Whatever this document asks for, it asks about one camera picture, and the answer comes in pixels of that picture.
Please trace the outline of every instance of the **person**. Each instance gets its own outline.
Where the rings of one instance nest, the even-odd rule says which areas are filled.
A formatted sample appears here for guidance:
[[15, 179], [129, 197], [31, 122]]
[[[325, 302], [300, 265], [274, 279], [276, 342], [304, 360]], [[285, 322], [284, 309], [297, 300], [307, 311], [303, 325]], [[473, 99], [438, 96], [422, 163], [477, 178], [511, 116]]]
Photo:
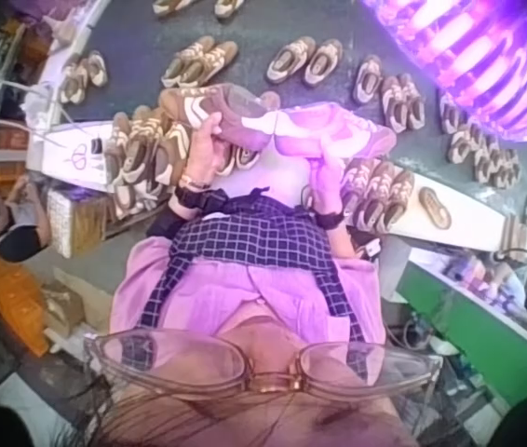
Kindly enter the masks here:
[[49, 242], [50, 224], [38, 189], [27, 175], [22, 175], [6, 199], [0, 194], [0, 257], [20, 263]]
[[378, 277], [350, 242], [329, 142], [310, 160], [314, 219], [265, 190], [209, 188], [221, 119], [193, 133], [129, 254], [110, 334], [86, 339], [116, 397], [66, 445], [417, 445], [386, 396], [414, 382], [402, 365], [430, 362], [383, 346]]

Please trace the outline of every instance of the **eyeglasses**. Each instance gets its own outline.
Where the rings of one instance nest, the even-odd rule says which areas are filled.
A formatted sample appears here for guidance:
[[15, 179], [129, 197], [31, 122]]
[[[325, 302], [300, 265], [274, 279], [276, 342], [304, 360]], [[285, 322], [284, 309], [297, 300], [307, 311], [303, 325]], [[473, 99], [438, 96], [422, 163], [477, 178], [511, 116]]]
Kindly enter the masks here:
[[439, 370], [438, 361], [401, 349], [330, 342], [303, 348], [294, 372], [255, 373], [238, 346], [180, 330], [87, 337], [85, 348], [108, 372], [157, 394], [187, 400], [220, 399], [248, 390], [360, 401], [420, 388]]

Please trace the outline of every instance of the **hand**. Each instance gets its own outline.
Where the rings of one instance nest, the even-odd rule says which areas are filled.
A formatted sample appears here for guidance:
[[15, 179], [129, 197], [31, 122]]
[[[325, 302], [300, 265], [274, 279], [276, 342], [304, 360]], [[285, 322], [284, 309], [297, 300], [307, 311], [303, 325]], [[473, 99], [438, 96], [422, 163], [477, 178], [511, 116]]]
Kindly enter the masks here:
[[38, 188], [32, 182], [25, 185], [25, 195], [33, 203], [40, 203], [40, 195], [38, 194]]
[[309, 184], [313, 196], [313, 209], [318, 214], [340, 214], [343, 210], [340, 197], [340, 182], [343, 167], [340, 159], [328, 152], [330, 142], [322, 138], [320, 142], [322, 158], [309, 160], [311, 171]]
[[210, 184], [223, 161], [224, 143], [215, 136], [222, 132], [222, 119], [220, 112], [211, 114], [191, 136], [185, 173], [196, 182]]
[[13, 185], [13, 191], [20, 192], [30, 181], [30, 177], [28, 177], [28, 174], [21, 175], [17, 181], [15, 181], [15, 184]]

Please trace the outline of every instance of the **plaid apron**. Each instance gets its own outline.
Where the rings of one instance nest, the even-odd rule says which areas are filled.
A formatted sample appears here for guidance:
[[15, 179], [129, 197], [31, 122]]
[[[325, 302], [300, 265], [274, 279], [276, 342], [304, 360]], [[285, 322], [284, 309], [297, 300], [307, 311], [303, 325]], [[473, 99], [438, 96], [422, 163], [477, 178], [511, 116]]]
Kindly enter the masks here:
[[[223, 190], [210, 191], [204, 215], [221, 212], [220, 219], [186, 223], [172, 240], [169, 267], [156, 284], [137, 328], [156, 328], [164, 303], [196, 257], [229, 263], [311, 272], [323, 293], [330, 314], [350, 318], [350, 340], [364, 341], [357, 317], [346, 299], [338, 270], [331, 258], [325, 231], [303, 207], [289, 208], [263, 189], [229, 199]], [[153, 343], [145, 337], [123, 341], [124, 361], [138, 370], [150, 368]]]

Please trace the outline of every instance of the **pink shirt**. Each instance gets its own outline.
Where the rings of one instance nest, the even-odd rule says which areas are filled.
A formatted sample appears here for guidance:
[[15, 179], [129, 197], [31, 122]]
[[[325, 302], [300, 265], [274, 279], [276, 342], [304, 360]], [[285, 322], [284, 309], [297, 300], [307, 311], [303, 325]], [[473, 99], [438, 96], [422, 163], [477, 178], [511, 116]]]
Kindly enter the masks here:
[[[170, 241], [148, 237], [131, 251], [125, 279], [115, 293], [111, 332], [132, 329], [166, 271]], [[375, 267], [359, 259], [335, 259], [346, 297], [368, 343], [383, 344]], [[197, 258], [165, 303], [159, 327], [214, 334], [248, 301], [265, 299], [307, 343], [346, 341], [348, 317], [332, 317], [313, 275], [300, 269], [255, 267]]]

